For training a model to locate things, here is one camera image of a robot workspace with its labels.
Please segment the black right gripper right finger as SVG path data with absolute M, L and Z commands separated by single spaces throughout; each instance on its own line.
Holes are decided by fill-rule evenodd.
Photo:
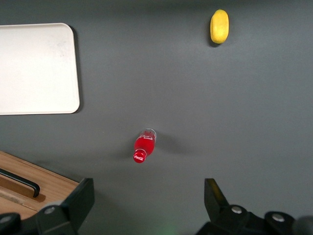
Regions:
M 198 235 L 264 235 L 264 220 L 239 205 L 231 205 L 212 178 L 204 181 L 204 205 L 210 221 Z

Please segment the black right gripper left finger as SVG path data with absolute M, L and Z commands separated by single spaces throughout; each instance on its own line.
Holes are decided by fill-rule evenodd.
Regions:
M 36 215 L 40 235 L 76 235 L 94 204 L 94 182 L 83 179 L 59 205 L 49 205 Z

